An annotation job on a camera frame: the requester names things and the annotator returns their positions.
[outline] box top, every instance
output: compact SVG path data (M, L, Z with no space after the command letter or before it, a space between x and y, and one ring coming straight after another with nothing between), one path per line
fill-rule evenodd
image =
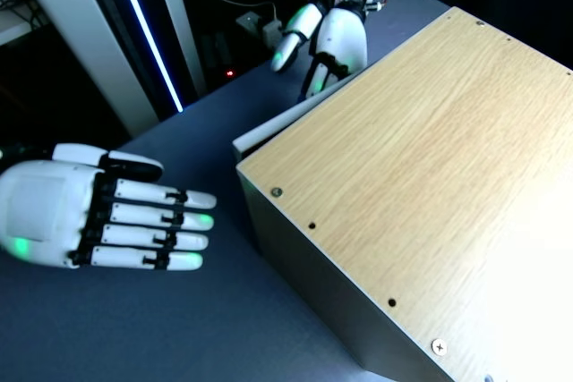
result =
M569 374L564 66L452 8L238 169L455 380Z

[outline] wire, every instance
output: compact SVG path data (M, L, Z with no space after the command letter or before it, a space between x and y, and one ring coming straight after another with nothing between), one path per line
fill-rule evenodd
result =
M234 4L235 6L242 6L245 8L253 8L253 7L258 7L258 6L264 6L265 4L270 4L270 5L272 5L273 17L275 20L277 19L277 7L275 6L274 2L271 2L271 1L260 2L258 4L242 4L240 2L234 2L232 0L220 0L220 1L226 2L228 4Z

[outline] wooden box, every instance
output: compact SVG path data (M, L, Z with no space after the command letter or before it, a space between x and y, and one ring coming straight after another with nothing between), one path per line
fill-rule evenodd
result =
M452 8L238 166L261 249L409 381L569 381L573 76Z

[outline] table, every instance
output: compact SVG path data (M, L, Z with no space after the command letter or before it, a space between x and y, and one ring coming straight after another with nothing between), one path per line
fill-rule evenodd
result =
M390 0L366 23L369 63L447 6ZM0 254L0 380L387 380L361 369L267 264L235 172L231 141L294 104L310 58L256 68L125 145L160 160L161 183L218 196L195 273L35 267Z

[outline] wooden panel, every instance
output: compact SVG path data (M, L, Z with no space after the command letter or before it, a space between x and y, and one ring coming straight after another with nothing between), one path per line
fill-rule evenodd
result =
M239 170L455 380L569 378L562 65L453 8Z

